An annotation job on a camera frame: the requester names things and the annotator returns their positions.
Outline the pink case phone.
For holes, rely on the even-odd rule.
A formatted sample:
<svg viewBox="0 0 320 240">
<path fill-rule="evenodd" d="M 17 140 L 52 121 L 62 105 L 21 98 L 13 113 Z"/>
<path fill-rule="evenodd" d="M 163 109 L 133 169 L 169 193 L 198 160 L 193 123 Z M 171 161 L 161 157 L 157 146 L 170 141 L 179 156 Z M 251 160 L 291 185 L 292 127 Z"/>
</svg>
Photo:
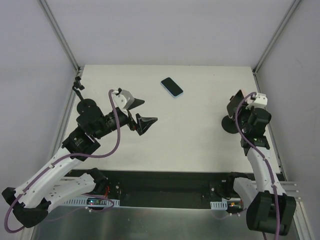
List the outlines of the pink case phone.
<svg viewBox="0 0 320 240">
<path fill-rule="evenodd" d="M 238 105 L 243 99 L 244 99 L 244 94 L 241 89 L 230 98 L 230 101 L 226 106 L 229 118 L 231 119 L 233 118 Z"/>
</svg>

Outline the black phone stand two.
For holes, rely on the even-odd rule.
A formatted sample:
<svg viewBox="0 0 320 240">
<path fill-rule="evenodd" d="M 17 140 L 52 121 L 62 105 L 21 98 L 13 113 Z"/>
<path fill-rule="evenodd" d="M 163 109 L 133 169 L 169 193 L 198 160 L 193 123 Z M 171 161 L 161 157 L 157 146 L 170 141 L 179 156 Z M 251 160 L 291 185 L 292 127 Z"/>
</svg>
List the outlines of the black phone stand two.
<svg viewBox="0 0 320 240">
<path fill-rule="evenodd" d="M 229 118 L 228 115 L 224 116 L 222 121 L 221 121 L 221 126 L 224 131 L 226 131 L 229 134 L 238 134 L 239 131 L 236 126 L 236 122 Z"/>
</svg>

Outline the black phone stand one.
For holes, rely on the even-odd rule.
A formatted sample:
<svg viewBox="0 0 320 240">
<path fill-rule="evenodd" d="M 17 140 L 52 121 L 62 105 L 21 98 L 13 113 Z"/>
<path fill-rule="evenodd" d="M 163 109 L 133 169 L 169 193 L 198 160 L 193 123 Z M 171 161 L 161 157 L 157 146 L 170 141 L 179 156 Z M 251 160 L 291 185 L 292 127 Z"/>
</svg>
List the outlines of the black phone stand one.
<svg viewBox="0 0 320 240">
<path fill-rule="evenodd" d="M 77 104 L 76 110 L 80 116 L 97 116 L 99 114 L 98 106 L 94 100 L 83 97 L 81 91 L 84 89 L 85 87 L 81 84 L 81 77 L 76 76 L 72 86 L 72 90 L 79 98 L 79 103 Z"/>
</svg>

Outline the blue case phone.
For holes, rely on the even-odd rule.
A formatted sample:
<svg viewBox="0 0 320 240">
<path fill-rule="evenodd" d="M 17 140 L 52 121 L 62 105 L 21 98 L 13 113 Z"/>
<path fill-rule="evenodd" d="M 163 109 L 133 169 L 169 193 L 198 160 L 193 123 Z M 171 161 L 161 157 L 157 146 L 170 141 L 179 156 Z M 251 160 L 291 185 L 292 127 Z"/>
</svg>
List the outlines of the blue case phone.
<svg viewBox="0 0 320 240">
<path fill-rule="evenodd" d="M 184 93 L 182 88 L 170 77 L 163 79 L 160 84 L 173 98 L 177 98 Z"/>
</svg>

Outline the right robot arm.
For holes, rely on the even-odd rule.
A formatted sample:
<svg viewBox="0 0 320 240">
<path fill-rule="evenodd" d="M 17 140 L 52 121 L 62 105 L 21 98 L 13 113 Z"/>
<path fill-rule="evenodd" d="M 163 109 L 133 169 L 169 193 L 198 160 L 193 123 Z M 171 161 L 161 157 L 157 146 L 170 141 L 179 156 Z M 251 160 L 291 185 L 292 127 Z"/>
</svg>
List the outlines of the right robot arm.
<svg viewBox="0 0 320 240">
<path fill-rule="evenodd" d="M 250 230 L 274 234 L 278 239 L 289 233 L 297 204 L 286 193 L 269 162 L 270 145 L 264 133 L 270 120 L 271 114 L 263 108 L 243 103 L 236 108 L 234 122 L 255 184 L 245 177 L 237 177 L 225 184 L 225 192 L 243 200 Z"/>
</svg>

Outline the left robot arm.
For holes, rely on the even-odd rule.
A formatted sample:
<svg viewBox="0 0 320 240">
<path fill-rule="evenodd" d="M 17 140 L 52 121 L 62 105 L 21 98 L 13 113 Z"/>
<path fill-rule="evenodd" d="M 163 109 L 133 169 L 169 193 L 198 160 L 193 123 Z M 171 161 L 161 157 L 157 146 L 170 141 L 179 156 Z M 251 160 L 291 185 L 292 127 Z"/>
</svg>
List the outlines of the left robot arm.
<svg viewBox="0 0 320 240">
<path fill-rule="evenodd" d="M 122 97 L 110 97 L 112 111 L 104 115 L 96 102 L 90 98 L 82 99 L 77 105 L 77 128 L 62 142 L 53 157 L 29 180 L 19 187 L 7 187 L 2 191 L 9 208 L 4 218 L 4 228 L 9 228 L 9 216 L 13 214 L 24 228 L 32 228 L 42 222 L 56 207 L 78 195 L 93 192 L 102 194 L 107 179 L 100 170 L 88 170 L 78 179 L 66 186 L 56 187 L 55 184 L 74 167 L 88 158 L 102 159 L 112 156 L 119 148 L 121 127 L 143 135 L 153 125 L 157 117 L 143 117 L 130 113 L 144 100 Z"/>
</svg>

